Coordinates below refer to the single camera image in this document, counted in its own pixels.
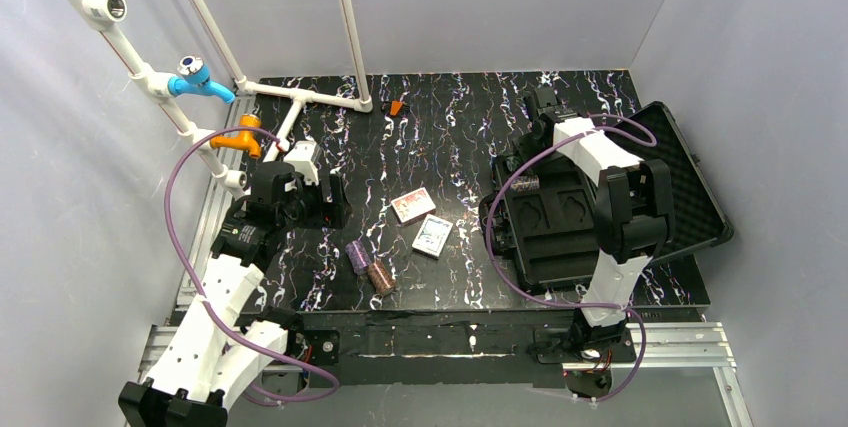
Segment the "black poker set case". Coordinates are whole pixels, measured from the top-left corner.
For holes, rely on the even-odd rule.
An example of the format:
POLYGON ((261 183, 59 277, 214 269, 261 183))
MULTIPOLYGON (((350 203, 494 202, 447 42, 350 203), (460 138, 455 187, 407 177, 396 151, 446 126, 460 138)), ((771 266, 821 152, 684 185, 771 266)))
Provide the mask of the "black poker set case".
MULTIPOLYGON (((654 257, 662 265, 729 241, 733 226, 721 210, 670 109, 655 101, 632 115, 658 144, 643 147, 614 136, 613 141, 645 160, 658 159, 670 169, 675 230, 654 257)), ((522 176, 535 175, 540 188, 511 188, 493 220, 493 251, 511 259, 519 285, 540 294, 590 280, 599 247, 593 231, 594 184, 566 157, 553 153, 522 176)))

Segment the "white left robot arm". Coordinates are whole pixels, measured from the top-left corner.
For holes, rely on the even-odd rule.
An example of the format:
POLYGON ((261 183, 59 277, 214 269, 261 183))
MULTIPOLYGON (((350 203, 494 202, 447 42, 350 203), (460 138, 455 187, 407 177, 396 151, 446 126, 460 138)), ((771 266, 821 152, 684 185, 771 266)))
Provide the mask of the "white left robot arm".
POLYGON ((249 194, 226 211, 204 275, 178 253, 197 293, 145 378, 119 394, 130 426, 224 426, 238 397, 274 361, 339 386, 326 370, 286 353, 303 330, 298 314, 268 308, 245 331, 237 321, 290 231, 347 224, 343 177, 290 161, 262 163, 251 180, 249 194))

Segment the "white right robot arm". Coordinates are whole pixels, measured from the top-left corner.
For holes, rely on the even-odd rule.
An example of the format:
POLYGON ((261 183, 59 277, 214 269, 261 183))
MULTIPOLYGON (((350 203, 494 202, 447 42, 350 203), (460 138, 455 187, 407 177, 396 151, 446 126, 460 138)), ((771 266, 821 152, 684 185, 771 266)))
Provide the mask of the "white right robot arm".
POLYGON ((634 133, 598 125, 594 115, 565 107, 550 87, 531 89, 522 101, 536 156, 563 155, 595 186, 598 260, 564 344, 572 351, 599 350, 620 340, 638 278, 674 235, 670 169, 613 141, 619 136, 643 147, 657 146, 656 136, 633 120, 627 123, 634 133))

